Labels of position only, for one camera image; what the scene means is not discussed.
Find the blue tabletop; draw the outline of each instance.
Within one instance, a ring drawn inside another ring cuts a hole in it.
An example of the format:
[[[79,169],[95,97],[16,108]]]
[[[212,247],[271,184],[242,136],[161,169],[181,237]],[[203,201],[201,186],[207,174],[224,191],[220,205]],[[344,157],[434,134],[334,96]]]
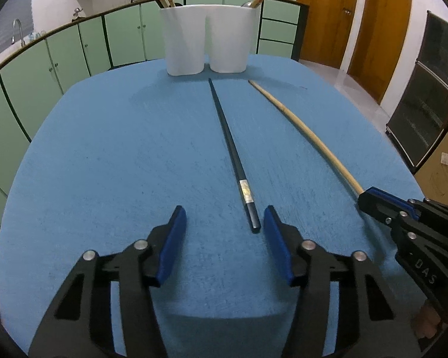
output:
[[[423,198],[388,140],[349,100],[290,59],[250,56],[242,74],[206,68],[185,77],[169,76],[159,60],[74,85],[25,154],[0,231],[0,313],[23,349],[85,250],[120,252],[181,204],[188,215],[182,253],[170,279],[152,289],[170,357],[280,356],[298,292],[277,275],[263,233],[251,233],[209,77],[261,218],[273,204],[328,251],[364,250],[409,310],[422,304],[394,260],[388,228],[359,214],[314,146],[247,80],[301,118],[364,189]],[[113,323],[124,352],[115,316]]]

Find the faucet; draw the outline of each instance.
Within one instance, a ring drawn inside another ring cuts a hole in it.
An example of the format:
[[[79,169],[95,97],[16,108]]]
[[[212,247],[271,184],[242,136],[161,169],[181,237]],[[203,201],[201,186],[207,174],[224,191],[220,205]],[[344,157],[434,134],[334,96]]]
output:
[[[20,41],[22,43],[22,47],[25,47],[25,40],[23,40],[22,23],[20,22],[19,19],[13,20],[12,44],[15,44],[15,23],[18,23],[18,28],[20,30]]]

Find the white container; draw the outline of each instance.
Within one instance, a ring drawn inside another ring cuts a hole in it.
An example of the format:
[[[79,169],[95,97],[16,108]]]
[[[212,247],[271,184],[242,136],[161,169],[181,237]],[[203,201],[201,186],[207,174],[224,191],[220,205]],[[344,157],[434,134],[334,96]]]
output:
[[[206,5],[160,9],[170,75],[191,75],[204,70]]]
[[[234,5],[207,7],[211,29],[211,70],[243,72],[247,67],[257,10]]]

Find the yellow sticker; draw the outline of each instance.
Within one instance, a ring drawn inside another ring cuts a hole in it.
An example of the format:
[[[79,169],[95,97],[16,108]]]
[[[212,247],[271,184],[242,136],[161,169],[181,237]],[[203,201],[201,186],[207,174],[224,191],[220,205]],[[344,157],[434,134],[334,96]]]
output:
[[[242,195],[244,196],[244,201],[246,203],[252,203],[254,200],[252,199],[251,190],[249,188],[249,183],[247,180],[239,180],[241,184]]]

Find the tiled floor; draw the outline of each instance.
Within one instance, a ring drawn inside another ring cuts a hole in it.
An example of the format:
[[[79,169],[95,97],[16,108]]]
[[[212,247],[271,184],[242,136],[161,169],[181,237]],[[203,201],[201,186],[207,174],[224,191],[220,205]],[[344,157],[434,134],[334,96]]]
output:
[[[333,85],[333,87],[357,107],[381,134],[385,135],[386,125],[390,116],[349,75],[341,70],[319,63],[304,60],[301,60],[300,63],[312,69],[328,83]]]

